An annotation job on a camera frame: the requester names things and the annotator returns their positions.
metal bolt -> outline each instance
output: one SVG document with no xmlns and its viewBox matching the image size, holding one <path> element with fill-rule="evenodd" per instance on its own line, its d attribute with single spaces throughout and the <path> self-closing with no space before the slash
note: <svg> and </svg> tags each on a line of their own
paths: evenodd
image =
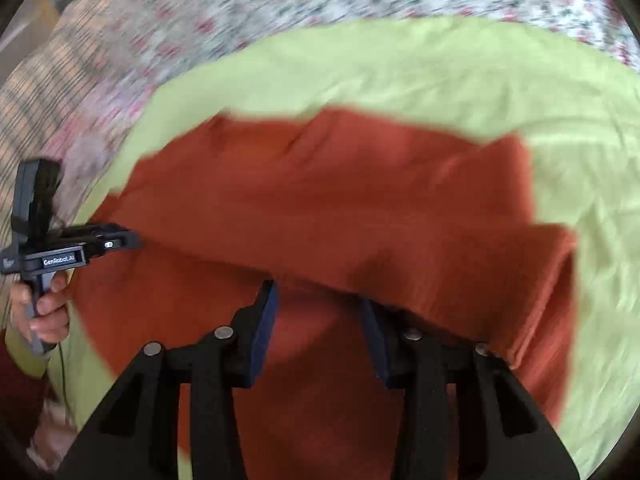
<svg viewBox="0 0 640 480">
<path fill-rule="evenodd" d="M 489 349 L 487 348 L 486 343 L 478 343 L 476 345 L 476 353 L 478 355 L 481 355 L 482 357 L 487 357 L 491 355 L 491 352 L 489 352 Z"/>
<path fill-rule="evenodd" d="M 234 334 L 234 329 L 230 326 L 219 326 L 215 329 L 213 335 L 218 339 L 229 339 Z"/>
<path fill-rule="evenodd" d="M 142 351 L 148 356 L 158 355 L 162 351 L 162 345 L 157 341 L 152 341 L 147 343 Z"/>
<path fill-rule="evenodd" d="M 417 328 L 410 328 L 404 333 L 404 338 L 409 341 L 420 341 L 420 339 L 422 339 L 422 332 Z"/>
</svg>

light green sheet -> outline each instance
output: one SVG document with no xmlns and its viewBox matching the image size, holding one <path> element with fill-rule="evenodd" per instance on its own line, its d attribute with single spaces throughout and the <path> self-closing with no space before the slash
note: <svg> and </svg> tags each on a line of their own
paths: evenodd
<svg viewBox="0 0 640 480">
<path fill-rule="evenodd" d="M 162 86 L 78 221 L 125 185 L 141 155 L 223 109 L 293 116 L 331 102 L 482 141 L 517 129 L 533 153 L 538 220 L 579 236 L 579 328 L 559 434 L 586 478 L 640 402 L 639 83 L 588 46 L 480 18 L 287 32 Z M 68 396 L 83 424 L 112 377 L 77 319 L 64 351 Z M 51 368 L 56 376 L 57 359 Z"/>
</svg>

person's arm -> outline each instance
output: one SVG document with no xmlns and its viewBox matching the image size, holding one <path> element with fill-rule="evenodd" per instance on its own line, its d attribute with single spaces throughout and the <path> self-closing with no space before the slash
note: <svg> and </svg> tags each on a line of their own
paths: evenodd
<svg viewBox="0 0 640 480">
<path fill-rule="evenodd" d="M 12 322 L 6 331 L 0 332 L 0 414 L 25 447 L 38 425 L 48 384 L 45 377 L 48 358 L 33 355 L 27 341 L 31 330 L 50 343 L 59 343 L 68 335 L 66 284 L 66 274 L 56 274 L 51 280 L 51 291 L 36 306 L 40 317 L 27 320 L 24 309 L 31 303 L 31 290 L 24 283 L 14 283 Z"/>
</svg>

orange-red garment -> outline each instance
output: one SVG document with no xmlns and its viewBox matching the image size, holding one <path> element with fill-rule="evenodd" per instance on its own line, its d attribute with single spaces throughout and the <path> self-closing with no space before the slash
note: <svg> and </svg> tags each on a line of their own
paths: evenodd
<svg viewBox="0 0 640 480">
<path fill-rule="evenodd" d="M 304 124 L 218 115 L 140 161 L 95 219 L 144 243 L 74 276 L 84 325 L 115 373 L 150 340 L 181 346 L 228 323 L 276 278 L 265 369 L 234 393 L 252 480 L 389 478 L 401 392 L 374 378 L 354 297 L 338 291 L 487 341 L 558 420 L 574 237 L 531 223 L 529 157 L 515 136 L 478 146 L 334 108 Z"/>
</svg>

plaid fabric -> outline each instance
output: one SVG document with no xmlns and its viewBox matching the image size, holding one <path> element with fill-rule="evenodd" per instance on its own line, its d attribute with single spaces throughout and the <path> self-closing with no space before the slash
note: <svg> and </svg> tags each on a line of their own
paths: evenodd
<svg viewBox="0 0 640 480">
<path fill-rule="evenodd" d="M 107 0 L 67 7 L 50 40 L 24 60 L 0 89 L 0 247 L 11 240 L 18 162 L 45 143 L 102 79 L 101 13 Z M 8 320 L 9 284 L 0 280 L 0 328 Z"/>
</svg>

